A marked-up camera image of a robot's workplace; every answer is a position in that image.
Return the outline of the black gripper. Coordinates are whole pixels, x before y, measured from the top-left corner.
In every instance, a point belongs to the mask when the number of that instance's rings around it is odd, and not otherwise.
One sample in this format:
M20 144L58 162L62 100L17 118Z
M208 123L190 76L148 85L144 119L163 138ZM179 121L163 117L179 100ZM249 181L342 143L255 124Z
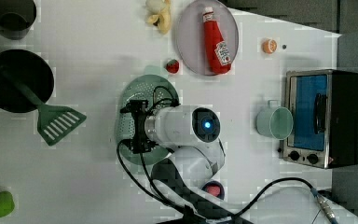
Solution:
M151 141L145 132L147 106L147 100L130 100L120 109L121 114L130 113L134 121L134 136L131 140L125 141L125 145L133 154L151 152L156 146L156 143Z

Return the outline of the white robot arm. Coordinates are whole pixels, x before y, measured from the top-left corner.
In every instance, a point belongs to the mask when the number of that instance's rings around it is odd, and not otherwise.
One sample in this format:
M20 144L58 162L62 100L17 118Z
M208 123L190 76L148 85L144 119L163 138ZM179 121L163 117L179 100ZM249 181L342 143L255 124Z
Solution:
M129 100L120 116L133 133L117 144L119 160L143 168L146 193L183 214L175 224L253 224L229 208L223 192L213 196L208 189L226 157L211 109L168 98Z

